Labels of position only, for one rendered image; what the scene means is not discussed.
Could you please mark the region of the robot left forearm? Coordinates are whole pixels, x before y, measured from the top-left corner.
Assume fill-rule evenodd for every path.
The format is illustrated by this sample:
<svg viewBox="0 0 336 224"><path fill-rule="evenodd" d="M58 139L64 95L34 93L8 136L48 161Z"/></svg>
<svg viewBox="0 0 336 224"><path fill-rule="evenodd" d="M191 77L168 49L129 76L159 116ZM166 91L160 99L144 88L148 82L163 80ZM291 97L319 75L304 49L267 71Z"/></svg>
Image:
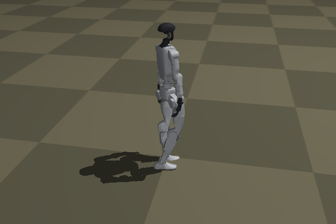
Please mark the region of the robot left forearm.
<svg viewBox="0 0 336 224"><path fill-rule="evenodd" d="M157 73L158 73L158 84L159 84L160 86L162 86L164 80L160 78L158 68L157 68Z"/></svg>

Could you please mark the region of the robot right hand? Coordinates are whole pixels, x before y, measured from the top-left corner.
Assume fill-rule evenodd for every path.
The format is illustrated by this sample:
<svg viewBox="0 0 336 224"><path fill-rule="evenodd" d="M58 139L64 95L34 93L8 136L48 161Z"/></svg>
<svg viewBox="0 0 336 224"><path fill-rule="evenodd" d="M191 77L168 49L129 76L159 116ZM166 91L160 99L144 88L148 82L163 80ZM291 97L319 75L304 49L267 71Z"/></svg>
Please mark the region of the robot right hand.
<svg viewBox="0 0 336 224"><path fill-rule="evenodd" d="M178 115L178 112L181 110L181 107L183 104L182 98L178 98L177 104L178 104L177 109L176 109L177 112L173 114L171 117L176 117Z"/></svg>

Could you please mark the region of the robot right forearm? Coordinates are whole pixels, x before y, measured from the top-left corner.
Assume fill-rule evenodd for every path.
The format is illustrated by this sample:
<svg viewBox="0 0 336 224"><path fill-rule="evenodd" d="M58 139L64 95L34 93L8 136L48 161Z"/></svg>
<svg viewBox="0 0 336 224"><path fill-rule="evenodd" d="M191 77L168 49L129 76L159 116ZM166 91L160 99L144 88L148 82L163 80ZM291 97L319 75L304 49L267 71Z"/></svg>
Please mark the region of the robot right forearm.
<svg viewBox="0 0 336 224"><path fill-rule="evenodd" d="M177 100L178 98L182 98L182 102L184 101L184 96L183 96L183 88L182 88L182 81L183 81L183 76L181 74L177 75L177 82L174 84L175 86L175 91L177 95Z"/></svg>

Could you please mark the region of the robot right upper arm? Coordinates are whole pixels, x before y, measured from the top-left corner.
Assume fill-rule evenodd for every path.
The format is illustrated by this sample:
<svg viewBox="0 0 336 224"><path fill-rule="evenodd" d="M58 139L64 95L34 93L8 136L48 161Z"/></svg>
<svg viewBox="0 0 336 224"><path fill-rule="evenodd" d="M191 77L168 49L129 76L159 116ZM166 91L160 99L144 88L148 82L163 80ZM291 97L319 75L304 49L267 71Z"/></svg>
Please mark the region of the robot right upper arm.
<svg viewBox="0 0 336 224"><path fill-rule="evenodd" d="M172 79L174 81L177 81L177 75L181 74L179 73L179 52L175 49L169 49L168 50L168 58L171 61L171 69L172 69Z"/></svg>

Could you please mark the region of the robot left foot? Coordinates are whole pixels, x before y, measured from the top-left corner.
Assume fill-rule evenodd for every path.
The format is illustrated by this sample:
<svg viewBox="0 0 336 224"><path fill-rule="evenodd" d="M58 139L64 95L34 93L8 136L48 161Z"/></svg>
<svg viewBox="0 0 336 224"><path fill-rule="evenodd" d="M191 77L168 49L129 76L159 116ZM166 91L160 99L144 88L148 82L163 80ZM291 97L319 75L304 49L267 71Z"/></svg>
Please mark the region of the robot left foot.
<svg viewBox="0 0 336 224"><path fill-rule="evenodd" d="M169 157L167 158L166 161L173 161L173 160L177 160L179 159L180 157L179 156L172 156L172 155L169 155ZM161 160L161 156L159 158L159 161Z"/></svg>

